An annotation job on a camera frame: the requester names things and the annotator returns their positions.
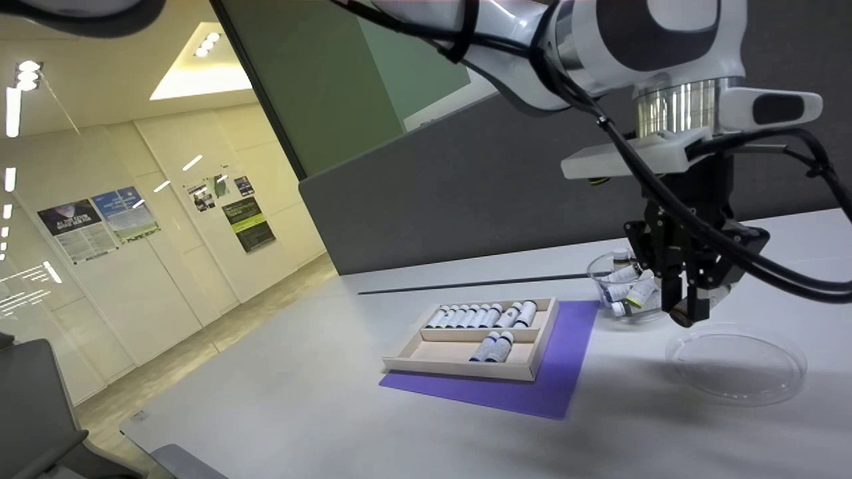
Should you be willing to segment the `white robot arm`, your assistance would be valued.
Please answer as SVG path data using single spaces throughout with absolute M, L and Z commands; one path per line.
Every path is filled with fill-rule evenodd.
M 747 0 L 332 0 L 432 45 L 528 112 L 581 110 L 608 142 L 561 162 L 570 178 L 630 176 L 648 207 L 625 227 L 634 278 L 689 327 L 746 274 L 818 299 L 766 262 L 766 234 L 730 211 L 733 160 L 759 138 L 803 138 L 811 90 L 746 84 Z

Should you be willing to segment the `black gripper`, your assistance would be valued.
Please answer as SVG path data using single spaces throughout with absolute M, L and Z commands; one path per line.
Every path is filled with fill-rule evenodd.
M 733 178 L 730 154 L 711 154 L 687 174 L 657 176 L 642 218 L 624 227 L 636 262 L 662 281 L 662 311 L 680 327 L 709 321 L 711 293 L 746 274 L 737 253 L 761 253 L 769 242 L 763 230 L 734 218 Z

